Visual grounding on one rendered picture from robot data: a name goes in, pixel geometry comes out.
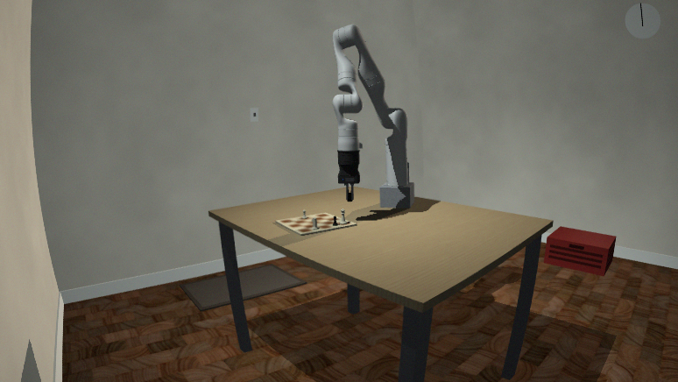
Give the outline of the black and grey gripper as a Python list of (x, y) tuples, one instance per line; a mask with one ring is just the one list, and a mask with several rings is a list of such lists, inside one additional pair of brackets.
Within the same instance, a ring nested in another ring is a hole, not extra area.
[(349, 183), (351, 185), (351, 200), (354, 200), (355, 183), (360, 182), (360, 173), (358, 172), (359, 152), (363, 145), (359, 143), (358, 137), (338, 137), (338, 165), (340, 168), (338, 174), (338, 183), (344, 183), (346, 186), (346, 200), (349, 199)]

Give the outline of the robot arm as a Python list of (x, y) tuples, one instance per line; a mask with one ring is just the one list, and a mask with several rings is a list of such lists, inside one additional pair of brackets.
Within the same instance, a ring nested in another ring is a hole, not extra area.
[(356, 25), (347, 25), (333, 32), (333, 44), (338, 71), (338, 88), (350, 95), (336, 95), (333, 107), (338, 122), (338, 137), (358, 137), (358, 123), (347, 119), (343, 113), (359, 113), (363, 108), (357, 88), (357, 71), (347, 58), (345, 49), (356, 46), (359, 53), (358, 76), (377, 112), (380, 123), (393, 134), (385, 139), (387, 186), (402, 187), (409, 184), (407, 162), (407, 116), (401, 108), (389, 109), (385, 101), (385, 79), (381, 74), (364, 36)]

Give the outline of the brown and cream chessboard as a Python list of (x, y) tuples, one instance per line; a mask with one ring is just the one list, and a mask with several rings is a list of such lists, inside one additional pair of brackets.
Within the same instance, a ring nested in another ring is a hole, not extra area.
[[(289, 219), (283, 219), (283, 220), (278, 220), (275, 221), (275, 223), (289, 229), (290, 231), (300, 235), (300, 236), (305, 236), (305, 235), (310, 235), (314, 233), (320, 233), (324, 231), (329, 231), (329, 230), (338, 230), (342, 228), (347, 228), (351, 226), (356, 226), (356, 223), (350, 222), (345, 220), (347, 223), (346, 224), (340, 224), (342, 218), (336, 217), (336, 222), (338, 225), (334, 226), (334, 216), (328, 213), (321, 213), (321, 214), (316, 214), (316, 215), (311, 215), (311, 216), (306, 216), (306, 219), (303, 219), (302, 216), (300, 217), (295, 217), (295, 218), (289, 218)], [(313, 222), (311, 220), (313, 218), (317, 219), (317, 227), (318, 230), (312, 230), (313, 228)]]

